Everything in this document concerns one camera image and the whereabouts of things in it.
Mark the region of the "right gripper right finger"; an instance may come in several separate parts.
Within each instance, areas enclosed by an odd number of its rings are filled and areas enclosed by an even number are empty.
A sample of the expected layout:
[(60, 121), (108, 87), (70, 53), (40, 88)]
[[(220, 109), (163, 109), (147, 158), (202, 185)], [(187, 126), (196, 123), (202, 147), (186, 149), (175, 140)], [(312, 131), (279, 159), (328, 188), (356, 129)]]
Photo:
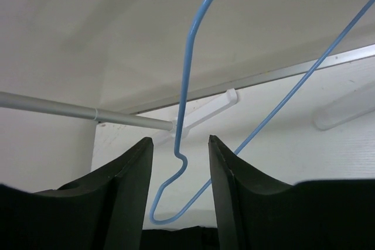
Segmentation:
[(373, 249), (374, 180), (290, 185), (209, 138), (221, 249)]

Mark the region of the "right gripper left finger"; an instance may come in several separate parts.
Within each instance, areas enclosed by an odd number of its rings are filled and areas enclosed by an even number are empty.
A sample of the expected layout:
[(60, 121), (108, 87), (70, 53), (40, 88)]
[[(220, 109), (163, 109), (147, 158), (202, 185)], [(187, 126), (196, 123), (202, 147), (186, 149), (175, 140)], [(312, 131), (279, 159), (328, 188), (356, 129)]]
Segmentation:
[(154, 144), (121, 156), (56, 190), (1, 186), (2, 249), (138, 249)]

